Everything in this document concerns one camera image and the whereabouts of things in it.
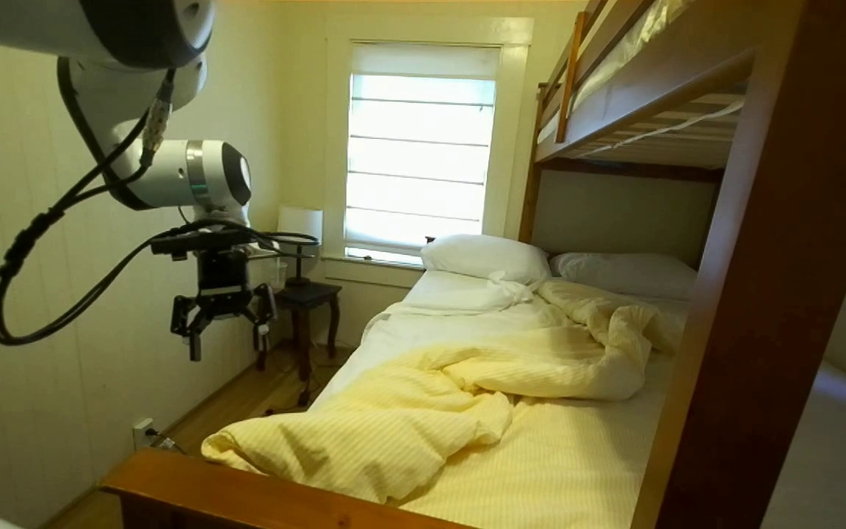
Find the lower bunk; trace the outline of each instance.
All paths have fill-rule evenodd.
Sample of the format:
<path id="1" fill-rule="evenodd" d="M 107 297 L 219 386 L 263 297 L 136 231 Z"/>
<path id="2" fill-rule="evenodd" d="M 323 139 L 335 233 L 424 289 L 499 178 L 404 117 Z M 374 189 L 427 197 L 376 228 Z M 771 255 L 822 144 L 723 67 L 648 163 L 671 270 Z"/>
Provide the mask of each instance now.
<path id="1" fill-rule="evenodd" d="M 219 485 L 183 476 L 201 492 L 181 508 L 233 498 L 277 526 L 304 526 L 288 514 L 305 508 L 338 526 L 424 514 L 414 523 L 627 529 L 695 275 L 665 255 L 574 253 L 552 264 L 557 278 L 542 251 L 499 238 L 429 248 L 424 279 L 370 320 L 305 414 L 233 423 L 204 445 Z M 112 492 L 128 498 L 139 473 Z M 768 526 L 846 526 L 846 377 L 828 364 Z"/>

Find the upper bunk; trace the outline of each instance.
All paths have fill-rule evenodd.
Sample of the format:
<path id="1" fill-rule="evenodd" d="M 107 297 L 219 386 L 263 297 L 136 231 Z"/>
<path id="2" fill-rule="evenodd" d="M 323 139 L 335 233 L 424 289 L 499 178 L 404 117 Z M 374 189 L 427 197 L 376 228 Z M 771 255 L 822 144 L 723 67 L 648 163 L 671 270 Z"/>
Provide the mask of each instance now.
<path id="1" fill-rule="evenodd" d="M 536 131 L 523 242 L 549 172 L 720 185 L 634 526 L 758 526 L 846 294 L 846 0 L 592 0 Z"/>

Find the wooden floor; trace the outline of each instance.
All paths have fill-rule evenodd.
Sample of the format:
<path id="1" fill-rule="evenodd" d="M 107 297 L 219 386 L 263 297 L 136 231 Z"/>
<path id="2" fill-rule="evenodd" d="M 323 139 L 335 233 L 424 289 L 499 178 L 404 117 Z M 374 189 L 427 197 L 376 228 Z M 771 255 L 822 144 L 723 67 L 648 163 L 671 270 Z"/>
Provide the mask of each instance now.
<path id="1" fill-rule="evenodd" d="M 345 364 L 347 352 L 338 352 L 330 361 L 323 348 L 311 350 L 316 367 L 316 395 L 333 380 L 333 375 Z M 277 348 L 267 357 L 264 372 L 244 372 L 235 382 L 219 392 L 210 402 L 194 408 L 186 420 L 181 420 L 167 439 L 176 442 L 176 449 L 197 457 L 197 447 L 206 436 L 219 433 L 228 423 L 275 414 L 275 413 L 298 413 L 298 400 L 304 395 L 304 382 L 294 367 L 294 357 L 288 348 Z M 122 529 L 122 507 L 112 495 L 92 492 L 44 529 Z"/>

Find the wooden bed frame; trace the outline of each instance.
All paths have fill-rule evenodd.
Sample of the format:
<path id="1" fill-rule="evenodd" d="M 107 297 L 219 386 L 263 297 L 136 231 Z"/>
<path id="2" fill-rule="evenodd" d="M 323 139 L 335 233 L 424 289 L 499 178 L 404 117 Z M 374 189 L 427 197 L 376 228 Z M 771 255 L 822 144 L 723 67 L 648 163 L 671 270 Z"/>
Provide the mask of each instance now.
<path id="1" fill-rule="evenodd" d="M 608 89 L 592 92 L 570 113 L 574 89 L 648 7 L 651 0 L 592 0 L 580 19 L 542 92 L 537 131 L 562 117 L 559 132 L 536 144 L 521 238 L 533 242 L 545 167 L 720 181 L 699 291 L 634 526 L 762 526 L 846 294 L 846 0 L 695 0 Z M 720 167 L 602 166 L 586 156 L 586 148 L 623 128 L 734 87 L 743 113 L 730 131 L 733 148 Z M 128 526 L 139 526 L 144 507 L 172 513 L 161 526 L 181 526 L 186 513 L 201 508 L 194 502 L 206 495 L 173 499 L 172 482 L 160 489 L 161 476 L 211 482 L 214 469 L 183 473 L 183 466 L 197 470 L 191 460 L 172 457 L 160 466 L 160 457 L 144 457 L 110 480 L 136 507 L 128 508 Z M 294 523 L 286 508 L 323 513 L 333 502 L 338 513 L 323 519 L 327 526 L 436 523 L 411 514 L 398 523 L 399 513 L 385 507 L 335 495 L 317 499 L 317 492 L 264 482 L 270 480 L 219 470 L 210 499 L 277 507 L 248 526 Z"/>

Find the bunk bed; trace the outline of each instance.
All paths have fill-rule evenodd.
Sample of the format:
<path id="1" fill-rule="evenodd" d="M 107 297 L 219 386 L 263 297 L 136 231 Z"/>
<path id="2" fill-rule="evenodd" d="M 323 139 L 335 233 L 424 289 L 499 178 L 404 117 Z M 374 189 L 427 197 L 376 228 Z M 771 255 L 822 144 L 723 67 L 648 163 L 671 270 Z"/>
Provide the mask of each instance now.
<path id="1" fill-rule="evenodd" d="M 846 291 L 846 3 L 595 0 L 542 92 L 526 242 L 549 167 L 720 182 L 631 526 L 762 526 Z M 395 523 L 388 507 L 338 495 L 333 507 L 298 485 L 282 485 L 282 502 L 275 492 L 260 520 L 235 519 L 211 507 L 225 495 L 176 498 L 164 480 L 211 469 L 160 460 L 110 480 L 136 526 L 188 514 L 282 526 L 304 523 L 310 502 L 323 523 Z M 248 473 L 230 476 L 219 469 L 248 508 L 277 482 L 250 492 L 235 485 Z"/>

